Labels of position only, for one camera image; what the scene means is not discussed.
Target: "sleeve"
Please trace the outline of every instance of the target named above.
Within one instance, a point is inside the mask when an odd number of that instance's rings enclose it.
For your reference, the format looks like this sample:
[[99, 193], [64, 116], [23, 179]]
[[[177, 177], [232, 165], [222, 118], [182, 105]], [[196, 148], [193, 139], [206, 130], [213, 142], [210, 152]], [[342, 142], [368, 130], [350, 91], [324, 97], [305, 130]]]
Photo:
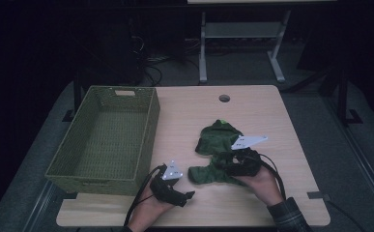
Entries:
[[293, 197], [268, 207], [279, 232], [311, 232]]
[[124, 226], [123, 228], [121, 228], [120, 232], [132, 232], [132, 230], [129, 229], [128, 226]]

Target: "person's left hand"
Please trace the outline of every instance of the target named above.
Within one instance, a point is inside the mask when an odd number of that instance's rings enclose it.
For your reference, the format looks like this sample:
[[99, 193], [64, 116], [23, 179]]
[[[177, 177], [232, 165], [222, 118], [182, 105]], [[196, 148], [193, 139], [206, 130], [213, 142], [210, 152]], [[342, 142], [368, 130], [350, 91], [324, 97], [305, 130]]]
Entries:
[[132, 217], [129, 220], [128, 227], [132, 232], [143, 232], [148, 227], [150, 227], [161, 215], [170, 209], [174, 208], [174, 205], [160, 202], [154, 196], [153, 192], [150, 189], [150, 183], [145, 187], [144, 191], [139, 198], [141, 203], [139, 203], [133, 213]]

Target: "green cloth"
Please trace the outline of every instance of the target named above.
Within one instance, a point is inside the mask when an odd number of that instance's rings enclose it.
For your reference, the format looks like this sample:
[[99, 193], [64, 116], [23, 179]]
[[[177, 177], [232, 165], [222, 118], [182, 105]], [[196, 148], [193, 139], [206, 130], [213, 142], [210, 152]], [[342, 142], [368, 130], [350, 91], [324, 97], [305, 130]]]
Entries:
[[243, 135], [229, 123], [216, 120], [211, 126], [201, 131], [195, 152], [203, 156], [211, 156], [208, 166], [192, 166], [188, 169], [189, 180], [196, 185], [212, 182], [231, 183], [244, 186], [244, 184], [230, 176], [222, 169], [216, 168], [218, 164], [233, 162], [232, 144]]

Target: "white tag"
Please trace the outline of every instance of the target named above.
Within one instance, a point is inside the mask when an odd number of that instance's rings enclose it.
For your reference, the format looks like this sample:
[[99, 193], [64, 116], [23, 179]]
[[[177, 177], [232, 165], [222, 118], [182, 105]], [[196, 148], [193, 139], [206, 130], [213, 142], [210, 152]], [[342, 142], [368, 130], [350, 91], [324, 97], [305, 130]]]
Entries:
[[179, 179], [183, 177], [183, 173], [178, 168], [177, 164], [175, 164], [174, 160], [171, 160], [171, 162], [166, 166], [166, 170], [163, 173], [162, 180], [173, 180], [173, 179]]
[[266, 135], [263, 136], [239, 136], [235, 143], [231, 146], [232, 150], [244, 149], [257, 143], [267, 140]]

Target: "basket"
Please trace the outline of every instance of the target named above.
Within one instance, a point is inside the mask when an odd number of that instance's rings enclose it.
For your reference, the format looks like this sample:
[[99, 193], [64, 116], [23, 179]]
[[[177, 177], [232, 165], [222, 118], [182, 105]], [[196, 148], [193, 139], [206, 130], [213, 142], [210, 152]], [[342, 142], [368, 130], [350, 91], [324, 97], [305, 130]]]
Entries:
[[68, 192], [136, 195], [159, 110], [155, 88], [91, 86], [45, 177]]

